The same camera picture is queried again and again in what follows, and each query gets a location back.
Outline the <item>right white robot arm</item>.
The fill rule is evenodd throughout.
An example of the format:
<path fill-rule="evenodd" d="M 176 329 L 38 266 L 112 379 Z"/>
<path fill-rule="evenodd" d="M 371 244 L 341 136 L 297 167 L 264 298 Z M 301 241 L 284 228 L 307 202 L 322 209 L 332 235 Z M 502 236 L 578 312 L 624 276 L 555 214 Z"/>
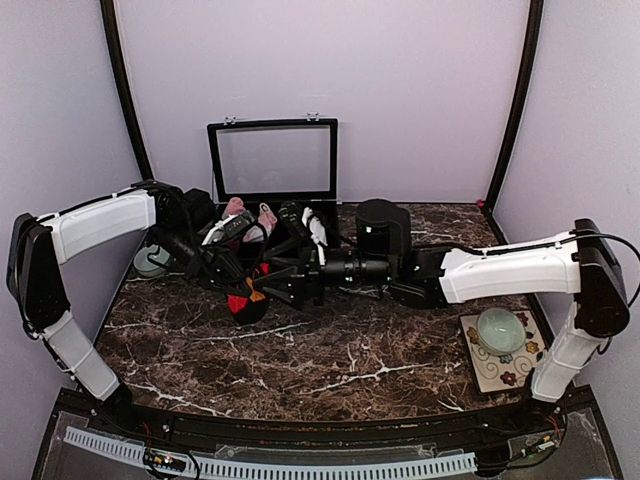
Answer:
<path fill-rule="evenodd" d="M 534 368 L 529 396 L 510 413 L 521 434 L 534 432 L 597 348 L 630 322 L 621 265 L 609 247 L 611 236 L 590 219 L 555 236 L 498 247 L 444 243 L 413 247 L 410 213 L 387 200 L 360 204 L 355 246 L 326 245 L 323 224 L 293 202 L 282 205 L 287 242 L 267 252 L 275 271 L 255 280 L 257 291 L 294 308 L 321 302 L 329 285 L 363 283 L 386 287 L 398 303 L 426 310 L 487 297 L 533 293 L 573 296 L 568 319 Z"/>

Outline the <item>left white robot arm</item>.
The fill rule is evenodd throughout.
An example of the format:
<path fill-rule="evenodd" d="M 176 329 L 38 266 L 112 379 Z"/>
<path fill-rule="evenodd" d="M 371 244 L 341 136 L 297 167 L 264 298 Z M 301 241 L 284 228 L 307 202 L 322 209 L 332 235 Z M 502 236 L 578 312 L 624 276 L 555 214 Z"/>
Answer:
<path fill-rule="evenodd" d="M 225 242 L 256 222 L 229 218 L 201 236 L 214 216 L 207 192 L 144 181 L 61 212 L 40 217 L 25 213 L 14 221 L 6 283 L 23 330 L 30 339 L 42 341 L 94 399 L 106 401 L 101 417 L 120 436 L 140 429 L 140 412 L 118 397 L 127 388 L 76 322 L 60 267 L 111 240 L 145 232 L 204 287 L 248 297 L 250 274 Z"/>

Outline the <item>black argyle sock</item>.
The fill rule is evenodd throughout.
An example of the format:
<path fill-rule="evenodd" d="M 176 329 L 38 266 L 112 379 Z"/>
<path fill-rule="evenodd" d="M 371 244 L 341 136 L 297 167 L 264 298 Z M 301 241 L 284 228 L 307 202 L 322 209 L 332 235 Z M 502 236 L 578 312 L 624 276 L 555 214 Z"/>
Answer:
<path fill-rule="evenodd" d="M 250 277 L 245 279 L 249 288 L 247 296 L 228 295 L 227 306 L 234 321 L 241 326 L 260 322 L 268 312 L 270 300 L 264 293 L 254 288 L 254 281 L 269 273 L 267 263 L 261 263 Z"/>

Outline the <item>pink patterned sock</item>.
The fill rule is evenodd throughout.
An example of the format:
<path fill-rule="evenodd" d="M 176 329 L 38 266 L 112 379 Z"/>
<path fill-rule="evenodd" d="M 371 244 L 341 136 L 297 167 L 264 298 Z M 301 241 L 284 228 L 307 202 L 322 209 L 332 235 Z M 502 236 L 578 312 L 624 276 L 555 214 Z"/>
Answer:
<path fill-rule="evenodd" d="M 244 235 L 244 243 L 264 243 L 277 225 L 277 217 L 268 204 L 262 202 L 258 207 L 257 224 L 252 226 Z"/>

